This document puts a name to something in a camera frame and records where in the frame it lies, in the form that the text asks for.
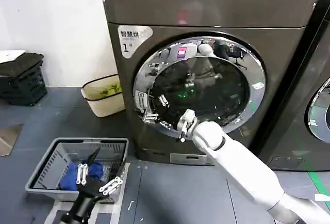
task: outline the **front-load washer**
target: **front-load washer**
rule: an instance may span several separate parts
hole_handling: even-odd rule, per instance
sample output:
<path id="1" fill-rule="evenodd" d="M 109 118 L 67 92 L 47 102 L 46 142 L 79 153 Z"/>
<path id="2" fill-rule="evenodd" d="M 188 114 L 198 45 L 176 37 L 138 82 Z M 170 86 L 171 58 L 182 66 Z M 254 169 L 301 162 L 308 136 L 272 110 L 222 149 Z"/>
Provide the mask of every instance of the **front-load washer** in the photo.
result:
<path id="1" fill-rule="evenodd" d="M 330 170 L 330 0 L 318 0 L 253 151 L 277 170 Z"/>
<path id="2" fill-rule="evenodd" d="M 316 0 L 103 0 L 139 159 L 208 165 L 187 108 L 249 146 Z"/>

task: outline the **white paper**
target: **white paper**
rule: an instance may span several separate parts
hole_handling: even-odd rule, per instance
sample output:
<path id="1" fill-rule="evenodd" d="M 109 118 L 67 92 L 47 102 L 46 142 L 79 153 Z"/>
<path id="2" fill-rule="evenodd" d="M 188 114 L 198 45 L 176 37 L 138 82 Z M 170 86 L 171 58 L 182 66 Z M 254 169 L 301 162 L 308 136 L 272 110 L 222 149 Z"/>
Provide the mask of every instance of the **white paper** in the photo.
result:
<path id="1" fill-rule="evenodd" d="M 153 30 L 149 26 L 120 25 L 118 36 L 122 55 L 126 59 L 131 58 L 136 49 L 152 34 Z"/>
<path id="2" fill-rule="evenodd" d="M 0 63 L 13 61 L 23 53 L 25 53 L 25 50 L 1 50 Z"/>

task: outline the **white sticker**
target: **white sticker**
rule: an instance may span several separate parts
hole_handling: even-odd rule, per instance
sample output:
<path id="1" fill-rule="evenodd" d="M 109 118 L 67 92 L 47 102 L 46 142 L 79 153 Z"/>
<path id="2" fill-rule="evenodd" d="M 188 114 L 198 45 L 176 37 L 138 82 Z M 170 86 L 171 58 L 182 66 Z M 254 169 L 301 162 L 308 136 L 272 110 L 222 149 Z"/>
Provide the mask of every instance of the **white sticker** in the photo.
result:
<path id="1" fill-rule="evenodd" d="M 120 25 L 118 36 L 122 55 L 129 59 L 136 49 L 153 34 L 153 30 L 148 26 L 140 25 Z"/>
<path id="2" fill-rule="evenodd" d="M 254 89 L 259 90 L 259 89 L 263 88 L 265 85 L 262 82 L 258 82 L 258 83 L 253 84 L 252 86 Z"/>
<path id="3" fill-rule="evenodd" d="M 147 94 L 142 91 L 135 91 L 135 104 L 140 110 L 144 110 L 148 106 Z"/>

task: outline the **number 1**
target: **number 1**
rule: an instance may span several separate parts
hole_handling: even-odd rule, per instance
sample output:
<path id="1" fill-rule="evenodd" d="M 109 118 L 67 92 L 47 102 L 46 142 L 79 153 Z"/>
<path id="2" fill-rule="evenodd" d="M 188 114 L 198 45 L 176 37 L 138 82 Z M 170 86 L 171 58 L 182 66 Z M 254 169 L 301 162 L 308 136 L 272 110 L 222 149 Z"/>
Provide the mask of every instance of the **number 1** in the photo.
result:
<path id="1" fill-rule="evenodd" d="M 128 52 L 127 47 L 126 47 L 126 43 L 124 43 L 124 47 L 125 47 L 124 52 Z"/>

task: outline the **blue cloth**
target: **blue cloth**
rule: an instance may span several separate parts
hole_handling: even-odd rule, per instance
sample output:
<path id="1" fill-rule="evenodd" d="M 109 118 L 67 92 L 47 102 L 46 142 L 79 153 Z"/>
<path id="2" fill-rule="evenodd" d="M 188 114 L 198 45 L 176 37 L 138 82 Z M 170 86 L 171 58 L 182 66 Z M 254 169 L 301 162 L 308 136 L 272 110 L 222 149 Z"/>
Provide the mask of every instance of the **blue cloth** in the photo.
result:
<path id="1" fill-rule="evenodd" d="M 76 185 L 77 174 L 78 166 L 75 163 L 70 163 L 67 174 L 60 181 L 61 189 L 78 190 Z M 88 167 L 88 175 L 92 178 L 101 179 L 103 176 L 103 166 L 97 162 L 93 163 L 90 167 Z"/>

